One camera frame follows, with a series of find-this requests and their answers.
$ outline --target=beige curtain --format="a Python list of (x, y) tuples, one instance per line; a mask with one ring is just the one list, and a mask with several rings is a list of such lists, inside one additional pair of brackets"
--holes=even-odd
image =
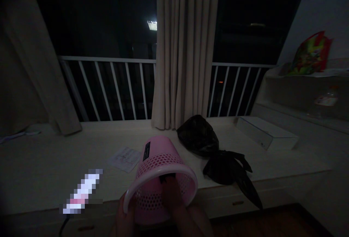
[(157, 0), (152, 126), (206, 117), (218, 0)]
[(1, 0), (0, 137), (38, 122), (81, 130), (36, 0)]

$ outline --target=hand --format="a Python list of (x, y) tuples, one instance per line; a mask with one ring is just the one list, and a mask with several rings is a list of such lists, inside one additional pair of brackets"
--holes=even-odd
[(135, 208), (136, 198), (132, 198), (128, 206), (128, 213), (124, 213), (125, 194), (120, 198), (119, 207), (116, 215), (116, 236), (132, 237), (135, 231)]
[(168, 176), (162, 183), (162, 186), (163, 206), (167, 209), (167, 211), (173, 215), (176, 210), (179, 210), (180, 208), (185, 209), (181, 196), (181, 189), (177, 180)]

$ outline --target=white box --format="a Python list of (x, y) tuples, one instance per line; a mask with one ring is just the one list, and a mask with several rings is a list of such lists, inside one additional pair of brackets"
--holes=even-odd
[(291, 150), (299, 137), (258, 117), (239, 117), (236, 127), (265, 150)]

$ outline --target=pink mesh basket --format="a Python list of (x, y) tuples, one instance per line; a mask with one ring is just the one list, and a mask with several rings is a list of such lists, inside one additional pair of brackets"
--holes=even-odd
[(137, 198), (135, 222), (150, 225), (164, 222), (170, 215), (162, 205), (162, 185), (159, 176), (176, 174), (183, 202), (188, 206), (197, 192), (197, 178), (184, 165), (171, 140), (166, 136), (151, 137), (143, 146), (135, 181), (126, 192), (124, 212), (133, 196)]

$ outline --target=drawer handle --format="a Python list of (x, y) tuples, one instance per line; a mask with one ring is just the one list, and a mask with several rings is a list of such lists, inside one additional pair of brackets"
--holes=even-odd
[(244, 201), (236, 201), (236, 202), (233, 202), (233, 206), (235, 206), (235, 205), (241, 205), (241, 204), (243, 204), (244, 203)]
[(78, 232), (84, 232), (84, 231), (88, 231), (88, 230), (93, 230), (95, 228), (94, 225), (92, 226), (83, 226), (77, 229)]

